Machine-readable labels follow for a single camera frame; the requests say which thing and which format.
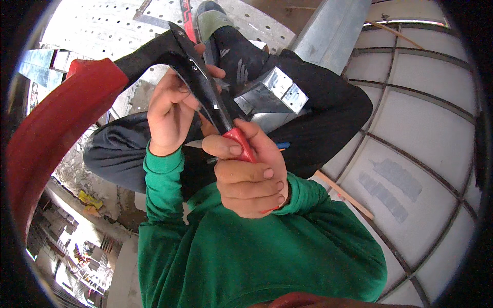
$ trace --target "green long-sleeve shirt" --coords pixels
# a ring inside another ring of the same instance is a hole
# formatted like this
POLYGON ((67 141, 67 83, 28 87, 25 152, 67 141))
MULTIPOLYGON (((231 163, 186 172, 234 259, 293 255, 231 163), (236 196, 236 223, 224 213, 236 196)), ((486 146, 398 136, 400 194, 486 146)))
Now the green long-sleeve shirt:
POLYGON ((144 307, 248 307, 286 293, 375 301, 386 279, 382 249, 343 202, 288 173, 291 200, 260 219, 222 206, 216 184, 188 201, 182 220, 179 149, 147 150, 147 216, 139 227, 144 307))

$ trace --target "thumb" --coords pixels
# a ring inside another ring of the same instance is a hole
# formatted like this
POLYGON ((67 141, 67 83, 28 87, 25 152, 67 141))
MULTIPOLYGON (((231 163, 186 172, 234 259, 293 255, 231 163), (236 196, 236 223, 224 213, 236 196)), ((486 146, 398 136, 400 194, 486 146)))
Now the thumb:
POLYGON ((257 152, 279 151, 276 144, 264 133, 260 126, 255 122, 247 122, 242 119, 235 119, 236 127, 243 131, 250 146, 257 152))

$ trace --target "red tool handle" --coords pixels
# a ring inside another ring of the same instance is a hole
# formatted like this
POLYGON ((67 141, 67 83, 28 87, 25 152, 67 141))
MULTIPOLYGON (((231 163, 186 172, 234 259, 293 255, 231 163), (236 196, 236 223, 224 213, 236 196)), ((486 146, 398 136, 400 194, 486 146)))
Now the red tool handle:
POLYGON ((229 132, 225 133, 223 137, 234 140, 242 146, 243 151, 241 155, 237 158, 237 160, 250 162, 254 164, 257 163, 257 159, 255 158, 253 149, 250 147, 250 144, 248 143, 248 140, 245 138, 245 135, 243 134, 242 130, 240 130, 238 127, 235 127, 229 132))

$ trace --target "hand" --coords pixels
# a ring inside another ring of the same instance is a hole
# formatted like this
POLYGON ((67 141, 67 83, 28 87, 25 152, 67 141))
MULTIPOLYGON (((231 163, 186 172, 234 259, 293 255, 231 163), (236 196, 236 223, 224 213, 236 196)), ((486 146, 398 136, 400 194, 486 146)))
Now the hand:
MULTIPOLYGON (((195 45, 199 54, 205 48, 203 44, 195 45)), ((207 65, 207 69, 216 78, 226 75, 222 69, 212 65, 207 65)), ((149 102, 150 152, 156 156, 167 156, 178 150, 185 141, 198 107, 199 102, 185 83, 174 70, 169 69, 157 84, 149 102)))
POLYGON ((258 124, 241 119, 234 122, 245 134, 259 163, 234 160, 241 154, 241 146, 219 135, 205 137, 202 147, 220 158, 214 172, 224 207, 243 218, 264 217, 288 199, 284 158, 258 124))

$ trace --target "person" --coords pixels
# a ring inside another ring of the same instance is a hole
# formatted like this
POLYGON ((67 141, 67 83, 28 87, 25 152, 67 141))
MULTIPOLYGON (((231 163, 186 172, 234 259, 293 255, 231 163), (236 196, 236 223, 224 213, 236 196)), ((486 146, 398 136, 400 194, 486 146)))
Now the person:
POLYGON ((312 112, 268 135, 235 119, 258 163, 235 160, 239 144, 203 133, 208 124, 196 112, 199 102, 170 69, 147 114, 118 119, 91 136, 87 167, 146 193, 138 250, 143 306, 380 307, 368 302, 386 283, 382 249, 345 203, 306 179, 368 120, 370 100, 292 53, 254 49, 213 1, 201 4, 197 22, 206 44, 196 50, 207 50, 206 62, 216 64, 208 65, 211 75, 238 86, 278 66, 307 94, 312 112), (238 58, 246 64, 242 78, 238 58), (203 150, 183 146, 198 137, 203 150), (290 147, 280 152, 276 142, 286 141, 290 147), (218 162, 208 165, 214 156, 218 162))

